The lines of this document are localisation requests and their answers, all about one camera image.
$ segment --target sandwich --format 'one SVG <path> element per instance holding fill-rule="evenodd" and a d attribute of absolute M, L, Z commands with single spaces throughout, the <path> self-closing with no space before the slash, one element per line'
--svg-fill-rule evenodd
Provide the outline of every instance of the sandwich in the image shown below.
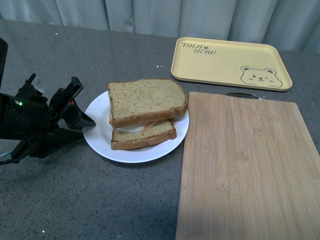
<path fill-rule="evenodd" d="M 112 150 L 133 150 L 177 137 L 172 118 L 187 111 L 183 88 L 170 79 L 111 82 L 109 123 Z"/>

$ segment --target yellow tray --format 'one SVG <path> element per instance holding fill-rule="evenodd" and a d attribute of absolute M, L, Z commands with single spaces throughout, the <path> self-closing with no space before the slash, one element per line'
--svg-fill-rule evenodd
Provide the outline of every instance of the yellow tray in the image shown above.
<path fill-rule="evenodd" d="M 292 86 L 278 51 L 257 43 L 179 38 L 171 74 L 181 81 L 272 91 Z"/>

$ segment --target bear illustration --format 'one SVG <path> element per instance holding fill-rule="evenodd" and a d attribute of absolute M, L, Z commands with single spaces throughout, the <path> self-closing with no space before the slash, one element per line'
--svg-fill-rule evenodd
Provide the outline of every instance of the bear illustration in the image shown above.
<path fill-rule="evenodd" d="M 275 87 L 280 88 L 282 81 L 276 76 L 276 71 L 271 68 L 254 69 L 249 66 L 242 66 L 243 74 L 241 76 L 242 82 L 248 85 L 256 85 L 258 87 Z"/>

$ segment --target white curtain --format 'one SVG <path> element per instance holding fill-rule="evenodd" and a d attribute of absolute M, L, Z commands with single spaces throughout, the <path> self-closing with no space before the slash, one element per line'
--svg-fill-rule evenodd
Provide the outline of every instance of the white curtain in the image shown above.
<path fill-rule="evenodd" d="M 320 0 L 0 0 L 0 17 L 320 54 Z"/>

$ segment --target gray countertop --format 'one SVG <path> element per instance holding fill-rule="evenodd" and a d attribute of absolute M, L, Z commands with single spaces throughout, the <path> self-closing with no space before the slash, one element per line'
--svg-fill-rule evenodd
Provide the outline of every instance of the gray countertop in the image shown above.
<path fill-rule="evenodd" d="M 169 78 L 176 38 L 0 20 L 8 45 L 0 92 L 15 96 L 32 73 L 50 99 L 72 76 L 85 111 L 108 82 Z M 286 92 L 177 81 L 187 92 L 241 92 L 297 103 L 320 151 L 320 55 L 279 51 Z M 0 154 L 18 141 L 0 139 Z M 44 158 L 0 166 L 0 240 L 175 239 L 184 143 L 154 161 L 104 158 L 83 139 Z"/>

